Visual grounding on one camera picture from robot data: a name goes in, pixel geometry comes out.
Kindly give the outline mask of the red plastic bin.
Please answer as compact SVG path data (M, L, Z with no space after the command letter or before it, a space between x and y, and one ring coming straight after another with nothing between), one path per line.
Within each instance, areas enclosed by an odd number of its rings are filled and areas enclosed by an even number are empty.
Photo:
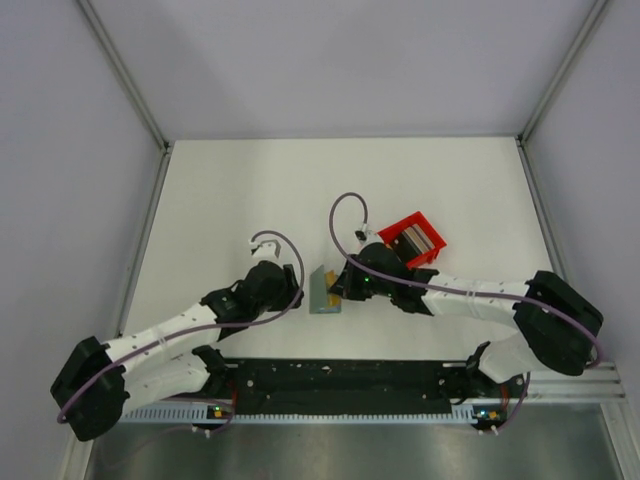
M378 235L409 268L432 264L447 246L420 211L383 228Z

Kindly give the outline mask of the yellow credit card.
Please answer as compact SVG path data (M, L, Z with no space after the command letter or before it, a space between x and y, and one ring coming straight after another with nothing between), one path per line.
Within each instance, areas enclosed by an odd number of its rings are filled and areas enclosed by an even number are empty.
M341 297L331 291L331 288L337 281L337 276L334 270L329 270L325 272L325 283L326 283L326 310L336 310L341 307Z

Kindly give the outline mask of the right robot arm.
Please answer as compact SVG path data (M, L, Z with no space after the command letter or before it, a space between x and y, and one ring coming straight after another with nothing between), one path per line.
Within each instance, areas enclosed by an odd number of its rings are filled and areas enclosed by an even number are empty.
M481 343L465 362L467 384L481 396L534 371L580 376L601 359L602 314L550 271L519 282L469 280L410 268L390 248L372 243L347 256L329 291L351 301L386 297L406 313L510 328L512 335Z

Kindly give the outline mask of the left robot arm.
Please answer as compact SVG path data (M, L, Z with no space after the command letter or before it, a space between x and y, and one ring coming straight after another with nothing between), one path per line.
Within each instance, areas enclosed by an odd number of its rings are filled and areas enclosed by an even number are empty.
M54 380L56 418L80 441L111 430L122 416L174 396L213 398L230 387L215 345L299 307L303 268L262 260L246 277L213 290L174 317L106 342L80 341Z

